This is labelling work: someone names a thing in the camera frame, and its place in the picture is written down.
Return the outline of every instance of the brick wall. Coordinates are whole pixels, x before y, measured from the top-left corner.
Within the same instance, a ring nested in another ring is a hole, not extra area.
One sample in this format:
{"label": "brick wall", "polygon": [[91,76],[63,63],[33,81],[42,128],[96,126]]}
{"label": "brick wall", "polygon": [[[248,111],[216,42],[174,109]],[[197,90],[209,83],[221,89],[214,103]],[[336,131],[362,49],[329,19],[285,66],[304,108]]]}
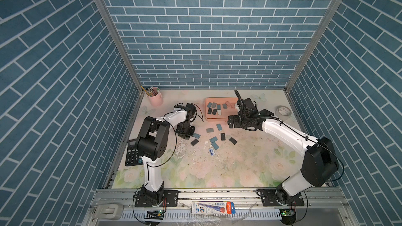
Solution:
{"label": "brick wall", "polygon": [[93,0],[0,0],[0,225],[76,225],[138,92]]}
{"label": "brick wall", "polygon": [[284,88],[330,0],[104,0],[143,85]]}
{"label": "brick wall", "polygon": [[361,225],[401,225],[402,0],[343,0],[291,96],[331,138]]}

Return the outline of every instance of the floral tablecloth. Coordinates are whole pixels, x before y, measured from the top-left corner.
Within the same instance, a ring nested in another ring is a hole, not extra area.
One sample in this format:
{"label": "floral tablecloth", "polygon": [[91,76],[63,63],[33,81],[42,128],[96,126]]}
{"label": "floral tablecloth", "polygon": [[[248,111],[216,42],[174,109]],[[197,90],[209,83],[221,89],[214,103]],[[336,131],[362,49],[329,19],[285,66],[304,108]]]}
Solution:
{"label": "floral tablecloth", "polygon": [[[242,98],[251,98],[258,103],[258,109],[275,111],[279,105],[290,107],[283,91],[280,90],[241,90]],[[162,90],[164,103],[153,108],[145,97],[131,132],[131,138],[136,138],[146,116],[157,117],[172,110],[179,102],[197,104],[204,113],[204,98],[233,97],[232,90]],[[216,124],[221,124],[218,131]],[[294,115],[287,123],[299,128]],[[236,128],[229,129],[226,122],[202,122],[196,118],[193,122],[195,132],[200,134],[199,142],[192,146],[193,137],[184,140],[177,137],[177,148],[171,160],[162,166],[162,178],[166,188],[211,188],[211,187],[275,187],[287,177],[301,168],[302,158],[296,155],[288,145],[274,136],[262,131],[245,131]],[[213,133],[207,133],[206,128],[213,128]],[[226,134],[226,140],[220,140],[220,133]],[[215,156],[211,156],[210,138],[216,136]],[[235,138],[234,145],[229,138]],[[162,156],[165,162],[173,152],[175,145],[174,132],[169,132],[168,146]],[[142,165],[126,167],[125,155],[121,161],[113,188],[138,188],[144,183],[144,168]]]}

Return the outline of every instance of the pink cup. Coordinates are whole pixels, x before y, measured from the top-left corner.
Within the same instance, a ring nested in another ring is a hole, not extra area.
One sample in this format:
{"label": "pink cup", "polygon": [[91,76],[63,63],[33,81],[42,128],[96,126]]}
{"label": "pink cup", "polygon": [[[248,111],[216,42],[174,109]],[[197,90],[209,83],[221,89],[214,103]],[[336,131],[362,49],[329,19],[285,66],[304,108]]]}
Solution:
{"label": "pink cup", "polygon": [[148,100],[149,100],[149,102],[151,103],[151,105],[153,107],[159,107],[159,106],[161,106],[163,104],[162,93],[160,92],[159,88],[157,88],[157,87],[152,87],[152,89],[158,94],[155,95],[155,96],[148,96],[147,95]]}

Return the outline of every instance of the metal bracket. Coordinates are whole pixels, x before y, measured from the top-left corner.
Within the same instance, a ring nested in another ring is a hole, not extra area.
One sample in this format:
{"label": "metal bracket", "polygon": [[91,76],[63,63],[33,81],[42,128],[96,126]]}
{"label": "metal bracket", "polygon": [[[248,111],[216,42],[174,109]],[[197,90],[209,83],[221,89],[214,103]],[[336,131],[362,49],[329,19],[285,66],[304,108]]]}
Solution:
{"label": "metal bracket", "polygon": [[[145,202],[145,198],[141,196],[141,193],[138,192],[138,199],[135,200],[134,206],[136,208],[149,208],[149,205]],[[177,207],[178,201],[178,190],[164,190],[163,198],[166,198],[166,207]]]}
{"label": "metal bracket", "polygon": [[[276,197],[276,189],[259,189],[261,194],[261,201],[264,207],[274,207],[274,206],[290,206],[290,204],[280,204]],[[301,193],[294,196],[295,206],[304,206],[304,201]]]}

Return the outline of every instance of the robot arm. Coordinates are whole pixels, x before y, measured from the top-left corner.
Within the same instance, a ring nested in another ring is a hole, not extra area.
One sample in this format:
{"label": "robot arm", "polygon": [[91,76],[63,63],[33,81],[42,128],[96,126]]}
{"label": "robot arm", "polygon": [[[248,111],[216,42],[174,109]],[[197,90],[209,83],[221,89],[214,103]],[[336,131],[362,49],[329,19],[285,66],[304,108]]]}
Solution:
{"label": "robot arm", "polygon": [[157,118],[146,117],[138,133],[135,149],[141,152],[145,171],[145,183],[141,188],[145,201],[149,205],[159,205],[163,197],[161,176],[161,156],[165,153],[170,127],[177,125],[176,133],[182,138],[190,138],[195,127],[190,125],[194,116],[193,104],[177,105],[172,112]]}
{"label": "robot arm", "polygon": [[241,99],[237,90],[235,93],[239,100],[239,112],[236,116],[228,117],[229,128],[244,128],[251,131],[261,130],[272,134],[288,144],[303,159],[299,172],[284,180],[277,187],[279,203],[288,204],[299,192],[311,186],[321,187],[336,171],[338,163],[334,153],[332,141],[328,138],[318,139],[297,130],[267,110],[258,111],[252,101]]}

